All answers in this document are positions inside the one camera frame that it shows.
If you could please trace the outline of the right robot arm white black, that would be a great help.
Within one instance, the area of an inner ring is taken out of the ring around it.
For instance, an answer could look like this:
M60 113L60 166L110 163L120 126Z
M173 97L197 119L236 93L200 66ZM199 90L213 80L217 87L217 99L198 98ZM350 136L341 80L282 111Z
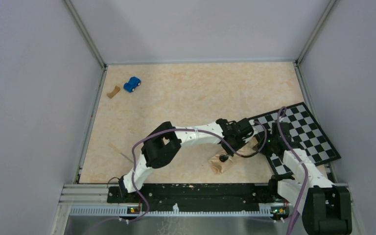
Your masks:
M351 195L315 166L306 151L285 134L285 123L275 122L271 133L257 134L258 150L265 156L276 154L292 171L291 175L273 175L268 197L291 203L291 230L298 217L309 235L350 235L353 231Z

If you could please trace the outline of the orange cloth napkin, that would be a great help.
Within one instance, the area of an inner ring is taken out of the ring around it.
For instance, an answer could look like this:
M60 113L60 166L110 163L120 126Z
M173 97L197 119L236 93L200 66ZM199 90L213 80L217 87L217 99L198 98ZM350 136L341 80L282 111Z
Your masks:
M234 154L233 156L230 155L229 160L225 163L222 163L220 162L218 157L223 154L229 155L225 150L223 150L209 159L209 166L211 167L214 174L223 174L224 172L232 168L235 164L239 163L240 160L248 159L257 155L259 153L258 145L259 142L255 137L253 137L244 147L237 151L240 156L238 156L237 154Z

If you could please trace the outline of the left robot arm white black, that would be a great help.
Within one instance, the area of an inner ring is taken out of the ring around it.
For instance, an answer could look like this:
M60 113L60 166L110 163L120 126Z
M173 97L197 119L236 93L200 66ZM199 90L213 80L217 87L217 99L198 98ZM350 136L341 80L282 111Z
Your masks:
M169 121L163 122L149 136L134 145L142 145L141 154L130 172L119 179L119 197L125 202L134 201L137 191L153 170L168 165L182 147L219 144L229 156L239 156L239 150L255 134L257 130L247 118L240 121L220 118L191 127L178 127Z

